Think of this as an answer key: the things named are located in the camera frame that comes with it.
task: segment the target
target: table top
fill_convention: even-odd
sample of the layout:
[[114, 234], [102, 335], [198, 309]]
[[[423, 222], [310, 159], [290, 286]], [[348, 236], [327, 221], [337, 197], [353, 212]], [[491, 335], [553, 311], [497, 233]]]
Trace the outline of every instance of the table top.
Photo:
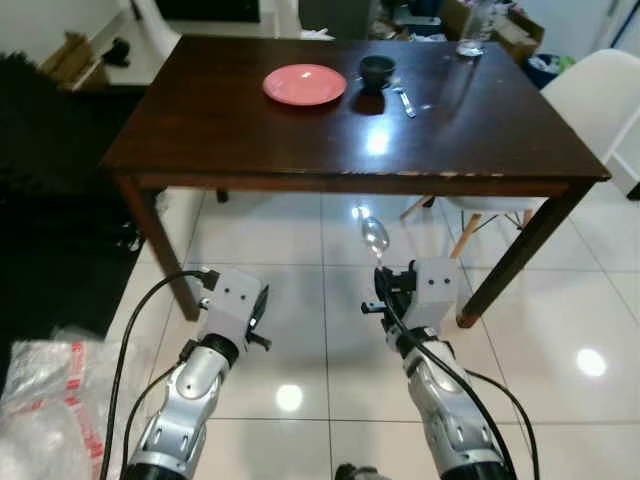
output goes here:
[[[372, 54], [395, 60], [416, 118], [389, 88], [360, 92], [358, 65]], [[315, 107], [271, 100], [264, 77], [293, 63], [334, 68], [348, 81], [344, 95]], [[183, 36], [105, 162], [165, 176], [609, 178], [498, 44], [469, 62], [451, 42]]]

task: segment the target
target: bottle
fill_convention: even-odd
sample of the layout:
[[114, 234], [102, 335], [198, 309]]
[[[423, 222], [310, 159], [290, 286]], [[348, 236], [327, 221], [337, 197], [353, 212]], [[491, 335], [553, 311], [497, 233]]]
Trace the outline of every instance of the bottle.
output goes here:
[[496, 0], [476, 0], [467, 24], [462, 31], [456, 51], [464, 57], [477, 57], [484, 53], [484, 42], [493, 30]]

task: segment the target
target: black cable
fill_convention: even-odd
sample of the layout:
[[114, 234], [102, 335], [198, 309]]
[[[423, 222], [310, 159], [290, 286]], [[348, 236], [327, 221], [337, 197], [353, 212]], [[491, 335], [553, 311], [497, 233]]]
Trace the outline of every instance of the black cable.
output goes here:
[[527, 412], [525, 412], [524, 407], [520, 404], [516, 396], [513, 393], [511, 393], [509, 389], [504, 385], [496, 382], [494, 379], [490, 377], [486, 377], [482, 375], [481, 373], [477, 373], [467, 369], [465, 369], [465, 371], [472, 377], [476, 377], [480, 380], [490, 383], [491, 385], [499, 389], [502, 393], [504, 393], [507, 397], [509, 397], [509, 400], [511, 400], [511, 402], [516, 406], [516, 408], [518, 409], [518, 412], [520, 412], [520, 416], [522, 417], [522, 420], [524, 421], [524, 425], [527, 429], [527, 436], [529, 437], [529, 444], [531, 445], [531, 462], [533, 463], [533, 478], [534, 480], [539, 480], [540, 464], [538, 460], [538, 445], [536, 444], [536, 436], [533, 433], [533, 426], [531, 425], [531, 421], [529, 420], [529, 417], [527, 416]]
[[131, 413], [129, 413], [129, 418], [127, 418], [127, 426], [124, 429], [124, 441], [122, 444], [122, 466], [120, 467], [120, 479], [124, 478], [124, 474], [127, 469], [127, 463], [129, 461], [129, 435], [131, 434], [131, 426], [133, 425], [133, 419], [136, 416], [136, 412], [138, 411], [138, 408], [140, 408], [140, 404], [144, 400], [144, 397], [146, 397], [147, 394], [151, 390], [153, 390], [153, 387], [155, 387], [158, 383], [160, 383], [160, 381], [163, 378], [166, 378], [169, 374], [171, 374], [171, 372], [173, 372], [179, 364], [180, 363], [178, 362], [175, 365], [171, 366], [162, 375], [160, 375], [153, 382], [151, 382], [147, 386], [147, 388], [145, 388], [144, 391], [140, 394], [136, 402], [133, 404], [133, 407], [131, 407]]
[[129, 336], [131, 335], [131, 330], [133, 329], [133, 325], [135, 324], [136, 319], [138, 318], [138, 315], [140, 315], [140, 311], [146, 305], [149, 299], [167, 283], [171, 283], [172, 281], [178, 278], [183, 278], [183, 277], [196, 277], [202, 280], [202, 278], [207, 274], [208, 272], [205, 274], [199, 270], [184, 270], [181, 272], [174, 273], [173, 275], [169, 275], [166, 278], [163, 278], [158, 283], [156, 283], [153, 287], [151, 287], [151, 290], [149, 290], [144, 295], [144, 297], [142, 297], [142, 300], [140, 300], [138, 305], [136, 305], [135, 310], [131, 314], [131, 317], [129, 318], [129, 322], [127, 323], [127, 326], [124, 329], [124, 334], [122, 335], [120, 353], [118, 354], [118, 363], [116, 364], [116, 371], [113, 376], [113, 385], [111, 387], [111, 399], [109, 400], [109, 414], [107, 416], [107, 433], [104, 439], [104, 454], [102, 456], [102, 467], [100, 468], [100, 477], [99, 477], [100, 480], [106, 480], [107, 472], [109, 471], [109, 458], [111, 457], [111, 443], [113, 441], [113, 426], [116, 420], [116, 404], [118, 403], [118, 389], [120, 388], [120, 377], [122, 376], [122, 368], [124, 366], [124, 357], [127, 353]]
[[393, 308], [393, 299], [391, 298], [391, 294], [387, 293], [387, 292], [390, 292], [390, 290], [388, 288], [384, 288], [383, 291], [385, 292], [384, 303], [387, 305], [387, 311], [391, 315], [393, 322], [400, 329], [402, 334], [409, 339], [409, 341], [414, 345], [415, 348], [417, 348], [429, 360], [431, 360], [438, 367], [440, 367], [445, 373], [447, 373], [458, 385], [460, 385], [460, 387], [465, 391], [465, 393], [469, 395], [473, 403], [476, 404], [476, 406], [478, 407], [478, 410], [480, 410], [480, 413], [482, 414], [487, 424], [489, 425], [489, 428], [491, 429], [493, 436], [496, 438], [496, 441], [498, 442], [498, 447], [500, 447], [500, 451], [502, 452], [502, 456], [504, 457], [504, 463], [509, 474], [514, 480], [517, 480], [518, 477], [516, 476], [516, 470], [513, 466], [513, 461], [511, 460], [511, 455], [509, 454], [509, 450], [507, 449], [507, 444], [504, 441], [504, 438], [502, 438], [502, 434], [498, 429], [498, 425], [496, 425], [496, 422], [493, 420], [493, 417], [491, 417], [491, 414], [489, 413], [489, 410], [487, 410], [487, 407], [484, 406], [484, 404], [482, 403], [482, 400], [480, 400], [478, 395], [476, 395], [476, 392], [474, 392], [473, 388], [471, 388], [471, 385], [469, 385], [464, 378], [458, 375], [449, 365], [447, 365], [442, 360], [440, 360], [440, 358], [435, 353], [431, 352], [428, 348], [425, 348], [413, 336], [413, 333], [411, 333], [411, 331], [407, 328], [407, 326], [404, 323], [402, 323], [402, 321], [396, 314]]

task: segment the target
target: table leg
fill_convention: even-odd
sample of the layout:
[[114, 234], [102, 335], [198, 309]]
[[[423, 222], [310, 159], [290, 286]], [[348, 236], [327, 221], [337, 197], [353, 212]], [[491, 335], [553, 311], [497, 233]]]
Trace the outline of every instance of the table leg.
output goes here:
[[557, 198], [549, 198], [522, 230], [518, 238], [491, 270], [458, 316], [458, 326], [469, 328], [525, 266], [540, 246], [569, 215], [592, 184], [570, 185]]
[[[182, 270], [180, 262], [171, 248], [167, 233], [158, 217], [151, 195], [141, 191], [134, 177], [116, 176], [120, 191], [133, 214], [138, 227], [151, 244], [158, 263], [165, 275], [172, 275]], [[182, 313], [187, 320], [197, 320], [200, 312], [186, 278], [178, 278], [169, 284], [173, 290]]]

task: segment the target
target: black bowl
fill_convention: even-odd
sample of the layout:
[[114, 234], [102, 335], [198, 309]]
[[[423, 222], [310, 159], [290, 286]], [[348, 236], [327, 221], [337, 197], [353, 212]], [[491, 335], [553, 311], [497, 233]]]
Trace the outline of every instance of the black bowl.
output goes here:
[[360, 61], [360, 76], [363, 89], [377, 93], [389, 84], [396, 68], [396, 62], [382, 55], [371, 55]]

